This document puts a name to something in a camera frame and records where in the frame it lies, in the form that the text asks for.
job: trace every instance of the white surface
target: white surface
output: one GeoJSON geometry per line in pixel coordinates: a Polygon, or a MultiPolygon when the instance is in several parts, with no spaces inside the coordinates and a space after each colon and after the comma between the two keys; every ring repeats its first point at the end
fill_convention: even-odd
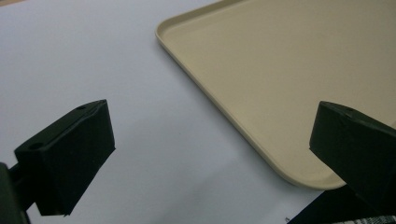
{"type": "Polygon", "coordinates": [[[160,47],[156,26],[209,0],[0,7],[0,161],[107,99],[117,150],[70,217],[36,223],[286,223],[319,191],[279,177],[160,47]]]}

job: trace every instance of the tray rim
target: tray rim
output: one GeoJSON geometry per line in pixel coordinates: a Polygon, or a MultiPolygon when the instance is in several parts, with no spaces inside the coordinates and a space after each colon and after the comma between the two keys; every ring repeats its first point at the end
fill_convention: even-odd
{"type": "Polygon", "coordinates": [[[215,12],[217,10],[223,9],[224,7],[231,7],[232,5],[236,5],[238,3],[246,2],[248,0],[222,0],[210,5],[207,5],[205,7],[199,7],[197,9],[187,11],[185,13],[176,15],[174,17],[171,17],[163,22],[161,22],[156,29],[155,35],[160,42],[160,44],[163,46],[163,48],[166,50],[166,52],[177,62],[177,64],[183,69],[185,73],[194,81],[194,83],[199,87],[199,89],[209,98],[209,100],[216,106],[216,108],[227,118],[228,121],[231,122],[231,124],[237,129],[238,132],[240,132],[245,139],[252,145],[252,147],[264,158],[264,160],[271,166],[273,170],[276,171],[278,175],[280,175],[282,178],[290,182],[291,184],[298,186],[298,187],[303,187],[303,188],[309,188],[309,189],[319,189],[319,190],[329,190],[329,189],[338,189],[343,187],[346,183],[339,178],[339,181],[334,181],[332,184],[326,184],[326,185],[320,185],[319,183],[313,184],[313,183],[305,183],[304,181],[300,180],[298,177],[295,177],[295,175],[291,174],[285,169],[281,169],[281,166],[276,163],[276,161],[266,153],[267,149],[265,147],[260,147],[260,144],[258,144],[258,141],[255,140],[255,138],[251,135],[248,134],[248,130],[241,125],[238,120],[231,115],[229,112],[227,112],[225,106],[214,97],[213,94],[204,86],[201,84],[199,81],[199,78],[197,78],[194,73],[188,68],[186,64],[180,60],[176,54],[166,45],[166,41],[163,38],[164,33],[171,29],[173,26],[180,25],[184,21],[190,21],[193,19],[196,19],[197,17],[204,16],[207,13],[215,12]]]}

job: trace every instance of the white table surface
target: white table surface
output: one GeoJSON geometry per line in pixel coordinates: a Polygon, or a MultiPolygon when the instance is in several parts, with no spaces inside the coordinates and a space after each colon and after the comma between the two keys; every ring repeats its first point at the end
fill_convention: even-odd
{"type": "Polygon", "coordinates": [[[162,49],[157,25],[214,0],[28,0],[0,7],[0,161],[107,99],[117,150],[70,217],[41,223],[286,223],[320,191],[279,177],[162,49]]]}

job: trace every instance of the plastic tray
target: plastic tray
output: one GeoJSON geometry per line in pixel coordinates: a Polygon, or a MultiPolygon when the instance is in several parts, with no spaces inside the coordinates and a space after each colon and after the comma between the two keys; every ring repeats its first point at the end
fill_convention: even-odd
{"type": "Polygon", "coordinates": [[[24,0],[0,0],[0,7],[9,5],[9,4],[13,4],[13,3],[18,3],[24,0]]]}
{"type": "Polygon", "coordinates": [[[157,37],[285,179],[345,183],[309,150],[319,101],[396,120],[396,1],[225,0],[157,37]]]}

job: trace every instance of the beige tray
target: beige tray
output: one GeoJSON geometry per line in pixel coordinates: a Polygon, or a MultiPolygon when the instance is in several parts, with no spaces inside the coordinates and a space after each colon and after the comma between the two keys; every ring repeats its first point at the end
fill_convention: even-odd
{"type": "Polygon", "coordinates": [[[285,179],[345,183],[309,150],[319,101],[396,120],[396,1],[225,0],[157,37],[285,179]]]}
{"type": "Polygon", "coordinates": [[[13,4],[13,3],[18,3],[21,2],[23,0],[0,0],[0,7],[9,5],[9,4],[13,4]]]}

